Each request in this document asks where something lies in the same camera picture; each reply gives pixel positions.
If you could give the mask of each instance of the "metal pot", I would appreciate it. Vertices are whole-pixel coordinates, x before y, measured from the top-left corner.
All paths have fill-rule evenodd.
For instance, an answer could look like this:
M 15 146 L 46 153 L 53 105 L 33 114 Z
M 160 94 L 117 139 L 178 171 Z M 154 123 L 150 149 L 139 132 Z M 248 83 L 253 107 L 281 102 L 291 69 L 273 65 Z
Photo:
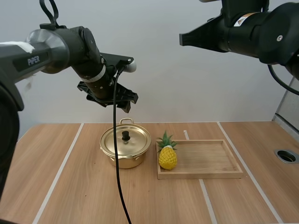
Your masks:
M 131 124 L 123 124 L 124 120 L 130 120 Z M 135 125 L 131 118 L 123 118 L 116 126 L 116 136 L 119 168 L 133 168 L 142 163 L 150 147 L 150 133 L 144 127 Z M 115 166 L 113 128 L 102 135 L 100 148 L 109 156 L 110 163 Z

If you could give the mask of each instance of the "pot handle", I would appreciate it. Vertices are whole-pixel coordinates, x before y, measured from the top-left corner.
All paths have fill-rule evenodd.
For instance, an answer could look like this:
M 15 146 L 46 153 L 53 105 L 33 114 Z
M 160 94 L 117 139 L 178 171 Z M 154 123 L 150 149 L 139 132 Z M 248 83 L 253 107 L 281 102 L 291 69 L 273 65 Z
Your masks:
M 120 120 L 120 125 L 122 124 L 122 122 L 124 120 L 130 120 L 132 122 L 132 124 L 134 123 L 133 119 L 131 119 L 131 118 L 123 118 L 123 119 Z
M 119 155 L 119 156 L 118 156 L 118 159 L 119 159 L 119 160 L 122 160 L 122 159 L 132 160 L 132 159 L 134 159 L 134 157 L 131 156 L 131 155 L 125 155 L 125 156 Z

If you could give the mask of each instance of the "pineapple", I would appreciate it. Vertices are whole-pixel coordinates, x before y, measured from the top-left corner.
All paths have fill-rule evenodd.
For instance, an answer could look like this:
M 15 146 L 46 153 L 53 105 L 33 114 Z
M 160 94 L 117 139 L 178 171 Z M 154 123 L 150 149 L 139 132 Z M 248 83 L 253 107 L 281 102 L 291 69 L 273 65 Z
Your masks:
M 177 165 L 177 154 L 174 151 L 175 149 L 173 147 L 176 146 L 176 142 L 171 141 L 171 136 L 167 136 L 167 133 L 165 131 L 163 138 L 158 138 L 162 140 L 162 142 L 158 142 L 159 147 L 161 148 L 159 150 L 159 164 L 162 168 L 171 170 L 175 168 Z

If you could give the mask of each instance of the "robotic arm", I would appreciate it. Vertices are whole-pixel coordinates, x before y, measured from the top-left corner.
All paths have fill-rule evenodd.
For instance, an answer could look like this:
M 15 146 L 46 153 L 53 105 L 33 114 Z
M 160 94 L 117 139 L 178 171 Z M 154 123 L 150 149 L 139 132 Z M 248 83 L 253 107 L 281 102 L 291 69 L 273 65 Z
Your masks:
M 50 0 L 54 16 L 40 0 L 50 24 L 41 24 L 25 42 L 0 43 L 0 197 L 5 185 L 19 134 L 18 111 L 24 104 L 15 83 L 34 73 L 58 73 L 72 67 L 81 78 L 78 89 L 87 93 L 87 100 L 103 107 L 113 104 L 114 75 L 134 72 L 134 58 L 100 53 L 91 31 L 84 27 L 59 26 L 58 10 Z M 124 86 L 116 86 L 116 105 L 125 112 L 138 95 Z
M 299 3 L 272 12 L 268 6 L 269 0 L 222 0 L 220 15 L 180 34 L 180 45 L 256 57 L 285 66 L 299 79 Z

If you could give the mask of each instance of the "table surface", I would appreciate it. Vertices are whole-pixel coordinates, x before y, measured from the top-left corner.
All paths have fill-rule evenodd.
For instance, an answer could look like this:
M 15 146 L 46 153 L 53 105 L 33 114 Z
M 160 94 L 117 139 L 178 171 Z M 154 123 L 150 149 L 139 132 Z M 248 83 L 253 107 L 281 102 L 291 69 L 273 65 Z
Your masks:
M 299 164 L 285 164 L 273 152 L 290 149 L 299 153 L 299 143 L 275 122 L 140 125 L 153 139 L 145 161 L 120 170 L 132 223 L 299 223 Z M 101 135 L 111 126 L 44 124 L 31 128 L 17 144 L 0 218 L 20 224 L 127 223 L 115 167 L 99 147 Z M 178 140 L 184 140 L 186 133 L 191 140 L 225 140 L 244 177 L 158 180 L 155 139 L 165 130 Z

